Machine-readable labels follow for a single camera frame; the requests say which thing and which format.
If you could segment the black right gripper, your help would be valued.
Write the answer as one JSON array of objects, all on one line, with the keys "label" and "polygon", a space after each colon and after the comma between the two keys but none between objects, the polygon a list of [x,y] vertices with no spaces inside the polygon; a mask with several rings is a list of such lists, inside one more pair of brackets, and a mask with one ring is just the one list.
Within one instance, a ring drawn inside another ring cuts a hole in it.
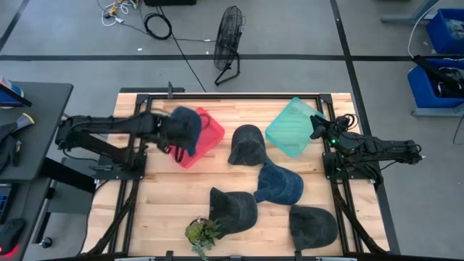
[{"label": "black right gripper", "polygon": [[310,120],[312,126],[315,127],[313,133],[310,135],[312,140],[322,138],[328,141],[331,145],[336,144],[336,134],[334,133],[334,123],[321,119],[318,115],[311,115]]}]

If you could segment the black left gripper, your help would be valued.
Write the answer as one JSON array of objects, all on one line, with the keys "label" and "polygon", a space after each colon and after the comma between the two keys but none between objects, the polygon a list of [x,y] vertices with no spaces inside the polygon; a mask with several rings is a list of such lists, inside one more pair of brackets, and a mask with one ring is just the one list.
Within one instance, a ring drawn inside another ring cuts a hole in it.
[{"label": "black left gripper", "polygon": [[[150,134],[149,140],[157,145],[162,145],[162,151],[165,154],[169,154],[173,148],[173,145],[169,143],[167,137],[167,131],[170,127],[171,118],[168,115],[161,115],[152,113],[154,121],[154,130]],[[174,159],[176,162],[182,162],[184,156],[184,148],[181,146],[175,146]]]}]

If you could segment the navy blue cap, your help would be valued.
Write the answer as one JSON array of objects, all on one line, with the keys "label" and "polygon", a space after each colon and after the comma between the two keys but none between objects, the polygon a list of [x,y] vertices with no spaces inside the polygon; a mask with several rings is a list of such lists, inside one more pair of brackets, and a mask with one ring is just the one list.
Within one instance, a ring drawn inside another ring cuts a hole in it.
[{"label": "navy blue cap", "polygon": [[177,107],[167,127],[169,145],[185,149],[190,157],[196,154],[196,145],[202,131],[202,119],[188,107]]},{"label": "navy blue cap", "polygon": [[266,159],[258,176],[254,198],[257,203],[296,204],[304,190],[304,181],[297,173]]}]

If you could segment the black cap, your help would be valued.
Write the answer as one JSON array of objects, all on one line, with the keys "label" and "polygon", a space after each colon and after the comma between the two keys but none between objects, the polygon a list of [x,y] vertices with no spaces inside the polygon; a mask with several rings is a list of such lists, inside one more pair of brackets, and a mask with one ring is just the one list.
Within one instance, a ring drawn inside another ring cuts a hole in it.
[{"label": "black cap", "polygon": [[257,126],[241,125],[234,131],[229,164],[255,166],[262,164],[266,158],[265,140]]},{"label": "black cap", "polygon": [[218,225],[215,238],[249,230],[256,224],[257,217],[257,202],[250,193],[211,188],[209,219]]},{"label": "black cap", "polygon": [[289,212],[289,228],[297,251],[326,247],[334,243],[338,235],[335,217],[318,207],[293,205]]}]

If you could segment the teal plastic basket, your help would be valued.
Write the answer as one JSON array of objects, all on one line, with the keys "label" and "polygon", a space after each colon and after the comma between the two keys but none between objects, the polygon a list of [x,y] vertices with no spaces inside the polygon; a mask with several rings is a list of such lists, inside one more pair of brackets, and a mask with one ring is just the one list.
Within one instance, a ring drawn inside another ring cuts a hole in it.
[{"label": "teal plastic basket", "polygon": [[310,143],[314,129],[311,116],[326,117],[294,97],[265,129],[266,139],[290,157],[299,157]]}]

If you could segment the red plastic basket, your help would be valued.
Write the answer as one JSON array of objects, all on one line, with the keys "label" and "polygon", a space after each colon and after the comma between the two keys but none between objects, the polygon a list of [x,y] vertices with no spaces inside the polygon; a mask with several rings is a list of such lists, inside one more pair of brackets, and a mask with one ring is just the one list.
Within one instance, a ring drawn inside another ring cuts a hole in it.
[{"label": "red plastic basket", "polygon": [[224,128],[202,107],[196,108],[196,113],[202,119],[202,131],[196,145],[196,154],[192,157],[187,152],[178,163],[182,168],[190,168],[196,164],[211,149],[218,145],[224,137]]}]

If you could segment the small potted succulent plant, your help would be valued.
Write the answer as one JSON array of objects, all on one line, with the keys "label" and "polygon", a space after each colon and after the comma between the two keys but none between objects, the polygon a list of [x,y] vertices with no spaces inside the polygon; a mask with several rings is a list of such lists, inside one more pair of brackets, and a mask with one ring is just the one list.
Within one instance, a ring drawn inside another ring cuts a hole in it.
[{"label": "small potted succulent plant", "polygon": [[215,246],[215,239],[221,234],[220,224],[201,217],[193,220],[184,234],[191,244],[191,251],[202,261],[210,261],[205,251],[210,251]]}]

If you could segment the large blue storage bin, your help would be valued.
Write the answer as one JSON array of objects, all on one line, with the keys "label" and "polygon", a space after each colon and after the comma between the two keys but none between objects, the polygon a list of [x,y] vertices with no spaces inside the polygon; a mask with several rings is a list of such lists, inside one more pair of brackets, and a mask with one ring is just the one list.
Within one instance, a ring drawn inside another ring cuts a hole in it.
[{"label": "large blue storage bin", "polygon": [[417,107],[453,108],[464,103],[464,72],[461,73],[461,94],[448,90],[418,65],[408,73],[407,78]]}]

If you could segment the black floor fan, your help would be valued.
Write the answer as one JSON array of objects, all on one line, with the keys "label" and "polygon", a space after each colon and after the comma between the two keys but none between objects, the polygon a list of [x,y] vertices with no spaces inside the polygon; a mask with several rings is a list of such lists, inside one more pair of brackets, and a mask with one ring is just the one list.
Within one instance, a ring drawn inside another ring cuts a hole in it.
[{"label": "black floor fan", "polygon": [[[239,42],[244,30],[244,16],[237,6],[228,7],[221,18],[215,41],[213,61],[215,67],[221,71],[215,79],[215,85],[232,80],[241,73],[241,57],[238,53]],[[221,77],[226,71],[232,69],[232,64],[237,61],[236,73],[226,79]]]}]

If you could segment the black desk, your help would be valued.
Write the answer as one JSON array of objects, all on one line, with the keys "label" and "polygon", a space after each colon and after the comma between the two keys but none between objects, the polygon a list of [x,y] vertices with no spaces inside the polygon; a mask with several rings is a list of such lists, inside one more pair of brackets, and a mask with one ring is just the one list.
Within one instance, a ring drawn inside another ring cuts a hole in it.
[{"label": "black desk", "polygon": [[30,115],[35,124],[17,133],[17,139],[22,143],[19,165],[8,166],[0,173],[0,183],[17,184],[7,220],[22,218],[25,221],[16,246],[9,254],[0,255],[0,261],[21,261],[28,247],[51,183],[50,178],[40,173],[48,160],[47,152],[73,90],[70,83],[18,82],[17,85],[25,91],[32,106],[0,109],[0,125],[16,121],[23,113]]}]

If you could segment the grey metal desk foot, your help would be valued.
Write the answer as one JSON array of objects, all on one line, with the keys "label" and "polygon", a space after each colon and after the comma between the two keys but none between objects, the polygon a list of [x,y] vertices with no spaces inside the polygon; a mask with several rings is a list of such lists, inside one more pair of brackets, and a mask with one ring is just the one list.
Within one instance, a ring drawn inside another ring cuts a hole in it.
[{"label": "grey metal desk foot", "polygon": [[430,14],[431,10],[441,0],[423,0],[423,3],[414,11],[408,14],[384,14],[381,16],[382,23],[416,23],[417,21],[430,21],[434,18],[434,14]]}]

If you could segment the small blue storage bin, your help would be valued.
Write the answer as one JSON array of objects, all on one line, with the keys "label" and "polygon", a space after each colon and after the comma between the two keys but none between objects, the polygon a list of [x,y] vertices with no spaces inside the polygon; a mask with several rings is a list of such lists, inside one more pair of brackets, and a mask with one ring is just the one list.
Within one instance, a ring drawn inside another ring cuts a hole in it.
[{"label": "small blue storage bin", "polygon": [[435,17],[427,24],[431,43],[440,54],[464,54],[464,38],[456,38],[448,29],[446,21],[464,22],[464,9],[438,9]]}]

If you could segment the black and yellow glove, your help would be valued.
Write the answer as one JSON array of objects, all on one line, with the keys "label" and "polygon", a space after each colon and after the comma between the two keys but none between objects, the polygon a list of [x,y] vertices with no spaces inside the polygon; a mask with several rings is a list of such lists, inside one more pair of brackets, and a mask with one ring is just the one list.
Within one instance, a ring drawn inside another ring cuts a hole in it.
[{"label": "black and yellow glove", "polygon": [[12,167],[18,165],[22,143],[13,134],[34,124],[35,122],[30,115],[22,113],[15,122],[0,125],[0,174],[8,165]]}]

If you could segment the blue box on desk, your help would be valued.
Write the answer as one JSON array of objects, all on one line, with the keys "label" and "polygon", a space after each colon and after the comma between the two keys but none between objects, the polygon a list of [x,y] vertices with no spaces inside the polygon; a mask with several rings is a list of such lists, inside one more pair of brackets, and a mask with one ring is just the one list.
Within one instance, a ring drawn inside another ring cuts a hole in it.
[{"label": "blue box on desk", "polygon": [[25,92],[12,81],[0,76],[0,107],[31,107],[32,102],[25,98]]}]

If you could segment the black computer mouse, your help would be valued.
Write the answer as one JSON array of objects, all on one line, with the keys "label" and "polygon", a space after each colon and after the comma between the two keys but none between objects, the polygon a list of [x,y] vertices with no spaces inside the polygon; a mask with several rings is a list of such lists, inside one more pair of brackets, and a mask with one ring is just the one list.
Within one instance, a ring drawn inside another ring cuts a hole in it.
[{"label": "black computer mouse", "polygon": [[22,218],[9,220],[0,230],[0,256],[9,254],[19,241],[19,237],[25,227]]}]

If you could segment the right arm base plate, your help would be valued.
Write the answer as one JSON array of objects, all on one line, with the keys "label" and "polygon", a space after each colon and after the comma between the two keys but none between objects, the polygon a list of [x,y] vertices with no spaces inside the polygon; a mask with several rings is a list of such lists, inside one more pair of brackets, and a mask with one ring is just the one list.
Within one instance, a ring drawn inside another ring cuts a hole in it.
[{"label": "right arm base plate", "polygon": [[338,152],[324,152],[322,160],[327,179],[335,174],[337,179],[374,180],[379,171],[379,166],[375,162],[351,163]]}]

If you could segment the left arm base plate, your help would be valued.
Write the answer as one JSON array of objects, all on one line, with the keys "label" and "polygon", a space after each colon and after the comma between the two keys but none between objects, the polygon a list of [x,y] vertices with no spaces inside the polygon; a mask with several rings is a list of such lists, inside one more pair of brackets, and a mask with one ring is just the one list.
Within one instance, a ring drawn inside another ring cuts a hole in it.
[{"label": "left arm base plate", "polygon": [[99,165],[94,166],[95,179],[99,180],[141,180],[144,178],[147,154],[136,154],[129,163],[116,163],[111,158],[100,156]]}]

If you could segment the black aluminium table frame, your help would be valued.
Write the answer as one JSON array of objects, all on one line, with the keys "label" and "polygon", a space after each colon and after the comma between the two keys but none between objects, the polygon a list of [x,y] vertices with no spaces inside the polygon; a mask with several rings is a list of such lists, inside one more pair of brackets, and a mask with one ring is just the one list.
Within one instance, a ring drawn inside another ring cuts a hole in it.
[{"label": "black aluminium table frame", "polygon": [[[173,251],[173,260],[198,260],[191,244],[184,236],[186,226],[195,218],[207,218],[210,189],[246,191],[257,188],[260,166],[233,166],[227,163],[231,152],[233,132],[245,124],[256,125],[263,133],[271,122],[294,97],[299,97],[313,108],[322,105],[326,117],[356,113],[350,94],[179,94],[174,99],[154,95],[152,108],[172,111],[177,106],[205,109],[224,128],[223,140],[192,167],[186,169],[175,163],[170,155],[159,152],[155,145],[147,149],[148,160],[144,179],[138,187],[129,239],[125,239],[126,220],[116,237],[115,252],[129,243],[130,257],[166,258]],[[266,141],[268,155],[274,163],[293,170],[304,180],[304,193],[297,203],[319,207],[336,215],[332,197],[332,183],[325,177],[322,153],[327,149],[321,140],[310,141],[302,155],[289,157]],[[94,198],[88,222],[88,232],[82,252],[88,252],[104,235],[115,215],[121,181],[110,181],[99,189]],[[352,201],[358,220],[377,245],[389,246],[376,188],[368,180],[350,180]],[[294,245],[289,232],[290,206],[262,202],[258,204],[256,225],[241,233],[225,236],[215,242],[211,251],[205,251],[214,261],[268,261],[294,260]],[[354,232],[346,217],[343,219],[347,239],[337,239],[329,246],[306,249],[306,260],[316,256],[343,255],[342,242],[348,250],[356,251]]]}]

